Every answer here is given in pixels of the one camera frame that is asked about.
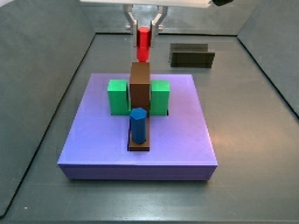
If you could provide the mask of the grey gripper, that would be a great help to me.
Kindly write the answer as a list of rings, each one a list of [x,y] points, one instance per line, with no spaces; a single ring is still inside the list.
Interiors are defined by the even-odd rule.
[[[83,3],[106,3],[123,4],[123,12],[127,19],[126,28],[131,31],[134,37],[134,46],[138,46],[138,20],[134,16],[134,5],[159,5],[158,14],[151,21],[151,44],[155,46],[155,37],[163,29],[162,22],[167,16],[168,7],[210,7],[214,5],[212,0],[80,0]]]

